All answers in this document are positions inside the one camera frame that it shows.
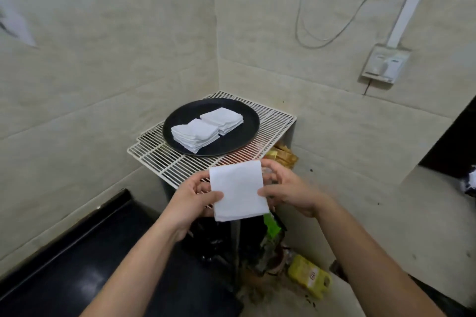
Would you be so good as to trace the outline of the person's left hand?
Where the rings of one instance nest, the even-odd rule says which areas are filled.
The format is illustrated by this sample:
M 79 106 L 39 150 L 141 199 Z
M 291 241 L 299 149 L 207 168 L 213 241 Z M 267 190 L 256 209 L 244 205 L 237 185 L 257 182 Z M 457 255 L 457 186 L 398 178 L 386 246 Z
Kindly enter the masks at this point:
M 211 185 L 206 182 L 209 170 L 199 171 L 186 179 L 177 188 L 159 217 L 159 224 L 170 230 L 175 241 L 182 240 L 191 224 L 199 217 L 212 217 L 214 214 L 196 214 L 194 195 L 211 192 Z

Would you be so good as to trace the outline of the person's right hand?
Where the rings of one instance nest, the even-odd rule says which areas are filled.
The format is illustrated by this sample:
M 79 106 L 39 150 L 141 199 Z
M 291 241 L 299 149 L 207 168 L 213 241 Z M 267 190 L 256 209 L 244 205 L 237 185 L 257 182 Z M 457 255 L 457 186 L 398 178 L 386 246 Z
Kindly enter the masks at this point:
M 270 209 L 280 204 L 287 204 L 293 206 L 308 218 L 317 218 L 318 213 L 324 211 L 332 202 L 330 196 L 310 187 L 292 170 L 276 161 L 264 158 L 260 162 L 261 167 L 267 169 L 267 172 L 263 173 L 264 186 L 283 184 L 288 188 L 286 198 L 266 198 Z

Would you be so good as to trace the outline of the white paper napkin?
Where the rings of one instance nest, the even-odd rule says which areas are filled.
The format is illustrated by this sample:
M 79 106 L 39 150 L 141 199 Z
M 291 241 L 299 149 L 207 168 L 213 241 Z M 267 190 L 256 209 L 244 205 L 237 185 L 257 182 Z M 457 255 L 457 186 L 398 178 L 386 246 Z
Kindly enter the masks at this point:
M 213 204 L 216 222 L 227 222 L 262 216 L 270 213 L 265 197 L 258 195 L 263 188 L 260 160 L 215 166 L 209 170 L 212 191 L 220 191 L 223 198 Z

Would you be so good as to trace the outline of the person's right forearm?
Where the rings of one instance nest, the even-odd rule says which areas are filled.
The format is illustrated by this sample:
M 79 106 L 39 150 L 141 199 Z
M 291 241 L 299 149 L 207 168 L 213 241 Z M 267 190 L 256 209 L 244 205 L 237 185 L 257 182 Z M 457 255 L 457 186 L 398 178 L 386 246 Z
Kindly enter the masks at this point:
M 314 195 L 313 210 L 367 317 L 446 317 L 333 198 Z

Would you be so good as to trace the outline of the person's left forearm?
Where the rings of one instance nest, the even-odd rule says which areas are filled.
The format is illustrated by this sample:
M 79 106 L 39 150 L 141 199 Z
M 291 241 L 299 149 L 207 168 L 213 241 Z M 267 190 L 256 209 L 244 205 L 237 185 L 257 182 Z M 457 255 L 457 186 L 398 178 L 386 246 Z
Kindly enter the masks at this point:
M 185 220 L 161 215 L 80 317 L 143 317 L 175 243 L 189 226 Z

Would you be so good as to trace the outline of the green packet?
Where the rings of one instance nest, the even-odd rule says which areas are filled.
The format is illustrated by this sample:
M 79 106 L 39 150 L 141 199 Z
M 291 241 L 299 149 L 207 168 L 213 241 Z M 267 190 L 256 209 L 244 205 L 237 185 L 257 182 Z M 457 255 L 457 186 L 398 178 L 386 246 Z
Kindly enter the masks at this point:
M 267 239 L 273 241 L 282 231 L 282 227 L 272 213 L 264 214 L 263 222 L 267 228 Z

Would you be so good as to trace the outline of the yellow snack packets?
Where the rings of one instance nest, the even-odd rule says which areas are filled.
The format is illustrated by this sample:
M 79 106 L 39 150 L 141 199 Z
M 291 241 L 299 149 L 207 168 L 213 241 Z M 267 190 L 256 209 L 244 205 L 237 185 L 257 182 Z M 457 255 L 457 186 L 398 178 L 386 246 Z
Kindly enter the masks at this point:
M 274 160 L 284 167 L 292 170 L 299 158 L 282 142 L 276 143 L 263 157 L 264 159 Z

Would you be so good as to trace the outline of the black round tray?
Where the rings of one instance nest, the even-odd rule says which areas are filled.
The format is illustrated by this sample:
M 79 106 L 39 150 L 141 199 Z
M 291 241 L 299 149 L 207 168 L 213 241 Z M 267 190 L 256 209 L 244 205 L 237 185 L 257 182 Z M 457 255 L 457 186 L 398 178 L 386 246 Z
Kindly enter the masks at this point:
M 225 136 L 220 136 L 210 145 L 201 148 L 197 153 L 188 151 L 173 139 L 172 127 L 191 122 L 200 115 L 221 107 L 241 114 L 244 122 Z M 173 111 L 165 119 L 162 133 L 166 143 L 176 152 L 198 157 L 215 157 L 237 151 L 248 145 L 258 134 L 259 127 L 259 115 L 249 105 L 228 98 L 205 98 L 185 104 Z

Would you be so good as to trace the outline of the stack of folded white napkins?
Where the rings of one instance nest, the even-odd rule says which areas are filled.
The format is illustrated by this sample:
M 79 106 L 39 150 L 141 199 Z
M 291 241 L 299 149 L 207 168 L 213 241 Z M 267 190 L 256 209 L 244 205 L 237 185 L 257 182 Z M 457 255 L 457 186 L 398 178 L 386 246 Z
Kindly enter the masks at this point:
M 207 124 L 216 126 L 220 136 L 228 134 L 244 122 L 241 114 L 226 108 L 219 108 L 202 114 L 200 119 Z
M 171 133 L 176 142 L 193 154 L 220 138 L 218 127 L 202 119 L 194 119 L 188 124 L 173 126 Z

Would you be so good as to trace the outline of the yellow plastic jug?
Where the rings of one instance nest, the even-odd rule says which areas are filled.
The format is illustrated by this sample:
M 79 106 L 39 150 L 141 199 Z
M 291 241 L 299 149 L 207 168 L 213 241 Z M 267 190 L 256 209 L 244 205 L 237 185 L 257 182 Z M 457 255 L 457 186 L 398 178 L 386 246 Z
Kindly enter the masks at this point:
M 331 285 L 331 276 L 300 254 L 293 254 L 287 269 L 288 277 L 312 296 L 322 299 Z

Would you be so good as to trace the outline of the white paper sheet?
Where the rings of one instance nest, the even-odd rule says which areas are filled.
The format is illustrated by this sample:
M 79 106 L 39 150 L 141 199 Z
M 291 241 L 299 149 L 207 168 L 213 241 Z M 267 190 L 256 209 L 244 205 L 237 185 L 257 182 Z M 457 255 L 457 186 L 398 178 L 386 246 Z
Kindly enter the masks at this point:
M 24 44 L 37 47 L 26 19 L 16 10 L 11 0 L 0 0 L 0 29 Z

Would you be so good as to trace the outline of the white wall switch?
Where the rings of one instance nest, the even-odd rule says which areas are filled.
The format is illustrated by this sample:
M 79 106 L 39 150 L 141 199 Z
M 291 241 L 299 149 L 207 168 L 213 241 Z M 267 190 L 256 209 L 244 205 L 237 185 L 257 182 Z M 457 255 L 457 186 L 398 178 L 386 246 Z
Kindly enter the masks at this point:
M 384 44 L 375 44 L 364 64 L 360 76 L 394 85 L 404 70 L 411 50 L 390 48 Z

